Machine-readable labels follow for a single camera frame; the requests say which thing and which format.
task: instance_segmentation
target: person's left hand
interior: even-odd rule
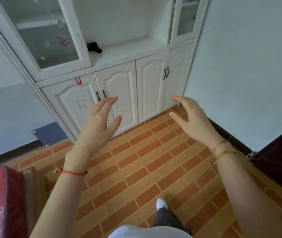
[[[117,100],[118,96],[109,97],[95,104],[75,146],[65,157],[64,170],[83,173],[94,153],[113,137],[121,124],[122,116],[117,116],[108,128],[107,118]]]

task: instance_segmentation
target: shoe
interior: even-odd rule
[[[163,208],[163,207],[169,209],[169,208],[167,207],[166,201],[165,201],[163,198],[158,198],[158,199],[157,199],[157,211],[158,211],[160,208]]]

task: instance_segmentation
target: pant leg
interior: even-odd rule
[[[190,231],[184,228],[180,220],[165,207],[157,211],[153,226],[170,226],[190,234]]]

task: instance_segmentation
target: cabinet door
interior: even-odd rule
[[[41,89],[76,140],[100,97],[93,73],[80,78],[81,85],[71,79]]]
[[[204,13],[201,0],[174,0],[171,44],[195,38],[199,19]]]
[[[139,122],[161,112],[167,56],[168,51],[165,51],[136,61]]]
[[[181,95],[182,87],[190,67],[190,59],[194,44],[169,50],[167,61],[167,77],[164,79],[162,110],[167,110],[177,103],[173,102],[172,95]]]
[[[0,0],[0,32],[35,81],[91,66],[72,0]]]
[[[95,72],[102,98],[118,96],[108,119],[110,124],[122,115],[121,124],[115,135],[138,124],[137,83],[135,61],[120,64]]]

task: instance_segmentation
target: gold bracelet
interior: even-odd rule
[[[216,155],[214,158],[211,159],[211,164],[212,165],[216,165],[214,164],[214,161],[216,161],[216,159],[218,159],[219,157],[225,155],[225,154],[228,154],[228,153],[235,153],[236,151],[234,149],[230,149],[230,150],[226,150],[226,151],[223,151],[223,152],[220,152],[218,155]]]
[[[226,140],[222,140],[218,145],[216,145],[216,147],[215,147],[214,149],[211,150],[211,152],[214,153],[214,152],[215,152],[215,149],[216,149],[220,144],[223,144],[223,143],[225,143],[225,142],[226,142]]]

